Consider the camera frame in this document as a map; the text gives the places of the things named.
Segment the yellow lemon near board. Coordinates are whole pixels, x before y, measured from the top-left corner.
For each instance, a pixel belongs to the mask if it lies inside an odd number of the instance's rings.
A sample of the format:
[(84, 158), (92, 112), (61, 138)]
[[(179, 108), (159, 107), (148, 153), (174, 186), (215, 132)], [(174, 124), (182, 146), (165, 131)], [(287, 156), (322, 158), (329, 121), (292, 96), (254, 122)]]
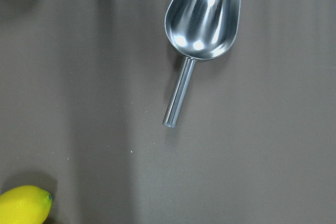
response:
[(44, 223), (53, 196), (37, 186), (24, 185), (1, 194), (1, 223)]

